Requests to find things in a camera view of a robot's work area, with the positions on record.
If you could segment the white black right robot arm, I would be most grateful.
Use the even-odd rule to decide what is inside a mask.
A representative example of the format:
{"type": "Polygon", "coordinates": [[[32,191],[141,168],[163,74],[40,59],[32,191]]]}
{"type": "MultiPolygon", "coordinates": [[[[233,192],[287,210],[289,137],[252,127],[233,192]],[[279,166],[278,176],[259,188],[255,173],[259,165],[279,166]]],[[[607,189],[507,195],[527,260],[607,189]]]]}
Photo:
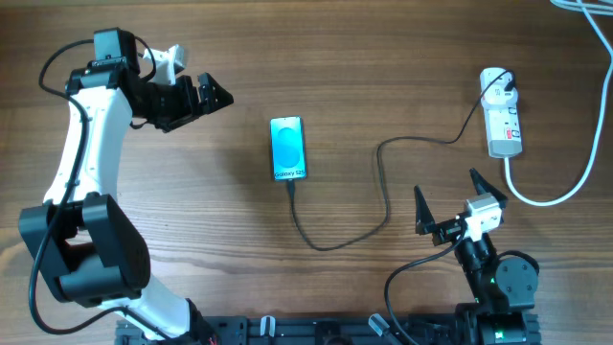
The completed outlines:
{"type": "Polygon", "coordinates": [[[534,308],[540,267],[517,250],[499,253],[489,233],[503,222],[508,198],[476,170],[469,171],[476,196],[465,210],[435,221],[420,187],[414,188],[416,233],[430,235],[434,245],[448,243],[473,295],[444,317],[451,344],[538,344],[541,341],[534,308]]]}

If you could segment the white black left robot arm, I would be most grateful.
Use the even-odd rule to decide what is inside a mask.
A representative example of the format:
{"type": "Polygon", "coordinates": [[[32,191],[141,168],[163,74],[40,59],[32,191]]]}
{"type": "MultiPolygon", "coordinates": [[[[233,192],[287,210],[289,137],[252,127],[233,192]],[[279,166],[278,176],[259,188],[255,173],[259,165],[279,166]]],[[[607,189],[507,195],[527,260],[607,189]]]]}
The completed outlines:
{"type": "Polygon", "coordinates": [[[119,314],[150,343],[216,344],[215,329],[194,303],[151,272],[147,244],[117,201],[125,134],[151,125],[171,132],[233,102],[209,74],[185,74],[178,45],[154,50],[111,28],[90,39],[94,58],[57,91],[70,110],[57,173],[39,206],[21,212],[18,229],[31,253],[28,302],[38,328],[36,288],[61,303],[119,314]]]}

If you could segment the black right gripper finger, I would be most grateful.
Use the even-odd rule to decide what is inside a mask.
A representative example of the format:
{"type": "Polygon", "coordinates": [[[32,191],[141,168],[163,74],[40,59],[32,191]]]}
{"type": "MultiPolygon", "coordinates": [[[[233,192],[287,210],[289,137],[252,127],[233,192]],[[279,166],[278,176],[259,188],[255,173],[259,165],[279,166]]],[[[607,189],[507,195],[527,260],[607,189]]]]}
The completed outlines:
{"type": "Polygon", "coordinates": [[[497,200],[501,209],[505,209],[507,207],[508,198],[501,191],[487,182],[476,169],[471,168],[469,170],[469,174],[478,196],[491,194],[497,200]]]}
{"type": "Polygon", "coordinates": [[[436,230],[436,221],[418,185],[414,187],[416,201],[416,233],[427,235],[436,230]]]}

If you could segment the blue screen Galaxy smartphone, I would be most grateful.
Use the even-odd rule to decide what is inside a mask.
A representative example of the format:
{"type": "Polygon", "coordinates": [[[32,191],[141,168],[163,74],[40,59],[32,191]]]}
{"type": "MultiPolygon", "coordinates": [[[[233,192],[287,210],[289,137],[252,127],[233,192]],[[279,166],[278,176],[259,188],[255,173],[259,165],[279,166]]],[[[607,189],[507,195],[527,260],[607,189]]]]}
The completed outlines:
{"type": "Polygon", "coordinates": [[[273,177],[276,181],[307,177],[303,121],[299,116],[269,123],[273,177]]]}

